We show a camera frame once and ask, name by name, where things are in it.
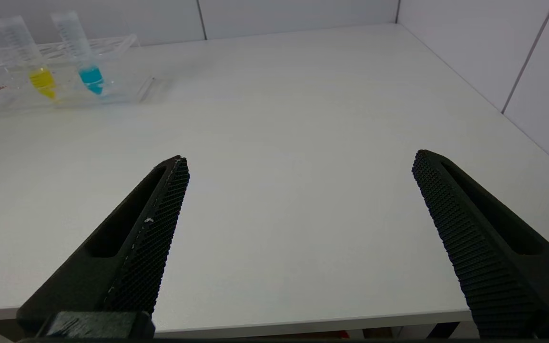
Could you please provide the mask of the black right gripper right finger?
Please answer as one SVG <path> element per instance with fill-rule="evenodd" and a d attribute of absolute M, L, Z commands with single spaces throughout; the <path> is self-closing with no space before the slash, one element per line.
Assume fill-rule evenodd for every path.
<path fill-rule="evenodd" d="M 482 339 L 549 339 L 549 241 L 440 154 L 412 174 Z"/>

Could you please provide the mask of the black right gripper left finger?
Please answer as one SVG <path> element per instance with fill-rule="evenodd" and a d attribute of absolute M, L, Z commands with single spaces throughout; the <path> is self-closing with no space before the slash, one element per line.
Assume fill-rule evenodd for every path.
<path fill-rule="evenodd" d="M 156 165 L 17 310 L 22 329 L 61 311 L 152 314 L 189 180 L 186 158 Z"/>

